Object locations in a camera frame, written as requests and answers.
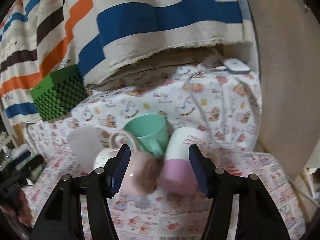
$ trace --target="white and pink mug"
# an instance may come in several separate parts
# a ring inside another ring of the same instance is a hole
[[[196,176],[189,160],[189,148],[193,144],[207,156],[208,141],[205,132],[192,127],[182,127],[173,132],[158,178],[160,187],[181,195],[192,195],[198,191]]]
[[[131,158],[119,192],[135,197],[143,197],[150,194],[157,185],[156,179],[159,174],[159,165],[151,153],[138,150],[139,142],[128,131],[117,131],[110,135],[110,147],[98,154],[94,162],[94,169],[104,167],[110,158],[116,157],[119,148],[115,143],[115,138],[119,134],[125,135],[131,144]]]

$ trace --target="mint green mug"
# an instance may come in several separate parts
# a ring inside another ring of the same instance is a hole
[[[148,151],[156,159],[164,156],[169,143],[166,119],[159,114],[146,114],[129,121],[124,129],[135,135],[141,151]]]

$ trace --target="silver bolt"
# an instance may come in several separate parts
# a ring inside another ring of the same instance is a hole
[[[96,173],[97,174],[101,174],[101,173],[103,173],[104,172],[104,169],[103,168],[97,168],[96,169]]]
[[[259,177],[256,174],[250,174],[250,179],[257,180]]]
[[[66,174],[66,175],[63,175],[62,176],[62,180],[63,181],[67,181],[67,180],[69,180],[71,178],[71,176],[69,175],[69,174]]]
[[[216,173],[217,174],[223,174],[224,173],[224,170],[222,168],[216,168]]]

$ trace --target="pink mug handle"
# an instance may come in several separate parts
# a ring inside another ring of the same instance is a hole
[[[111,150],[118,149],[116,142],[115,142],[115,138],[118,134],[124,134],[130,140],[134,152],[137,152],[139,150],[139,143],[138,143],[137,138],[132,133],[125,131],[125,130],[117,131],[117,132],[110,135],[109,145],[110,145]]]

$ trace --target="green checkered box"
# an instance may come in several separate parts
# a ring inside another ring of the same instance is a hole
[[[76,65],[49,73],[30,93],[43,121],[69,113],[86,98]]]

